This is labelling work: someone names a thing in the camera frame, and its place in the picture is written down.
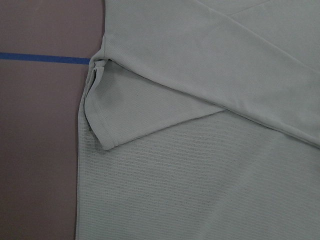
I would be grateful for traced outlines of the olive green long-sleeve shirt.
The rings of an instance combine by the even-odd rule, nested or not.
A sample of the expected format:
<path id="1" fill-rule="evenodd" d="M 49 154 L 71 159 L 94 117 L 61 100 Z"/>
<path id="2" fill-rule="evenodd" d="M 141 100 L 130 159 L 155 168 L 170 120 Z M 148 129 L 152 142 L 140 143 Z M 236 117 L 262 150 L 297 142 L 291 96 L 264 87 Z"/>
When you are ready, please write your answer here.
<path id="1" fill-rule="evenodd" d="M 76 239 L 319 239 L 319 1 L 104 4 Z"/>

